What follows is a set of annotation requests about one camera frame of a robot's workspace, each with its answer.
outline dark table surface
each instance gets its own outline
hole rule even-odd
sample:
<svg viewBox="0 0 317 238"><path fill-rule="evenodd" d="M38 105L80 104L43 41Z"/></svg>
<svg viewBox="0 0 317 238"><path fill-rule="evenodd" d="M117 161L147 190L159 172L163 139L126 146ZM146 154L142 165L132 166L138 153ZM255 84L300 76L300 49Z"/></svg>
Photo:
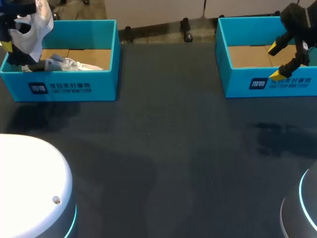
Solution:
<svg viewBox="0 0 317 238"><path fill-rule="evenodd" d="M15 103L0 83L1 133L67 159L80 238L282 237L283 197L317 157L317 98L225 99L213 48L123 45L116 102Z"/></svg>

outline teal box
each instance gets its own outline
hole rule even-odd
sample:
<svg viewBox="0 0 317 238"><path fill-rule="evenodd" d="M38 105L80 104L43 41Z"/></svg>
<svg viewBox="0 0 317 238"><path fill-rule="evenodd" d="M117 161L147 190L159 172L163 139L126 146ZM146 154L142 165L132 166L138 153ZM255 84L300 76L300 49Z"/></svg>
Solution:
<svg viewBox="0 0 317 238"><path fill-rule="evenodd" d="M226 98L317 95L317 50L310 51L310 66L299 67L290 79L269 78L278 67L234 68L228 46L272 45L286 30L279 17L220 18L215 55Z"/></svg>
<svg viewBox="0 0 317 238"><path fill-rule="evenodd" d="M16 102L114 101L120 65L120 41L115 20L55 21L44 49L111 49L109 70L22 72L7 63L0 75ZM31 90L44 86L44 93Z"/></svg>

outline blue led light ring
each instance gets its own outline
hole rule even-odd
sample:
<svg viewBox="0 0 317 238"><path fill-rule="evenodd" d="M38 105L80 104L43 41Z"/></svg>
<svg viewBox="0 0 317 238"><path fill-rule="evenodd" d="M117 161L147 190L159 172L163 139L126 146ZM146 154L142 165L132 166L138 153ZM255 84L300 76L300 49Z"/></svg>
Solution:
<svg viewBox="0 0 317 238"><path fill-rule="evenodd" d="M73 229L73 226L75 224L75 220L76 220L76 214L77 214L77 205L75 207L75 216L74 216L74 220L73 220L73 223L71 224L70 228L69 228L69 231L67 232L67 234L65 235L64 238L67 238L71 232L71 230Z"/></svg>
<svg viewBox="0 0 317 238"><path fill-rule="evenodd" d="M308 219L308 221L310 222L310 224L313 226L313 228L317 231L317 226L315 225L315 223L312 221L311 217L308 215L308 212L304 206L304 202L303 202L303 198L302 198L302 183L303 183L303 179L304 179L304 176L305 174L307 173L307 171L304 173L304 175L302 176L301 178L301 181L299 183L299 200L301 202L301 205L302 205L302 209L305 213L305 216L306 218Z"/></svg>

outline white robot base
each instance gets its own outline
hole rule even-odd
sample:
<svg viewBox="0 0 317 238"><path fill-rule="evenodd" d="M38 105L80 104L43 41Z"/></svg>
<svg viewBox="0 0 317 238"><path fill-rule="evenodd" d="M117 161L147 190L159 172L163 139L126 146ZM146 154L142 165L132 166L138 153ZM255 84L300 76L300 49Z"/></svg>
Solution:
<svg viewBox="0 0 317 238"><path fill-rule="evenodd" d="M71 171L51 144L0 134L0 191L0 237L77 236Z"/></svg>
<svg viewBox="0 0 317 238"><path fill-rule="evenodd" d="M285 238L317 237L317 163L307 170L300 182L284 198L280 225Z"/></svg>

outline cardboard box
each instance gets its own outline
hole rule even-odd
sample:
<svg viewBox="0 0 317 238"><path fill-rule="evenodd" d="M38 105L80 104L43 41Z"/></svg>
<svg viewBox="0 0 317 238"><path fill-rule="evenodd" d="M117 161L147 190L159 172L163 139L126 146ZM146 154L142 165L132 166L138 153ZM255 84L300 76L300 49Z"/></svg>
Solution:
<svg viewBox="0 0 317 238"><path fill-rule="evenodd" d="M98 66L109 70L111 61L111 50L70 50L68 57L81 63Z"/></svg>
<svg viewBox="0 0 317 238"><path fill-rule="evenodd" d="M215 54L225 97L317 96L317 50L310 51L310 66L299 67L291 78L269 78L295 55L292 45L274 57L262 51L285 32L280 17L218 20Z"/></svg>
<svg viewBox="0 0 317 238"><path fill-rule="evenodd" d="M265 46L230 46L228 48L234 68L272 66Z"/></svg>
<svg viewBox="0 0 317 238"><path fill-rule="evenodd" d="M0 75L16 102L116 99L120 41L115 20L55 21L54 30L43 41L43 48L46 50L42 58L53 53L61 56L68 53L74 60L105 70L22 72L21 66L8 64L6 56ZM70 54L68 49L77 53Z"/></svg>
<svg viewBox="0 0 317 238"><path fill-rule="evenodd" d="M69 49L43 49L41 60L46 60L47 58L51 57L53 54L57 54L61 57L68 57Z"/></svg>

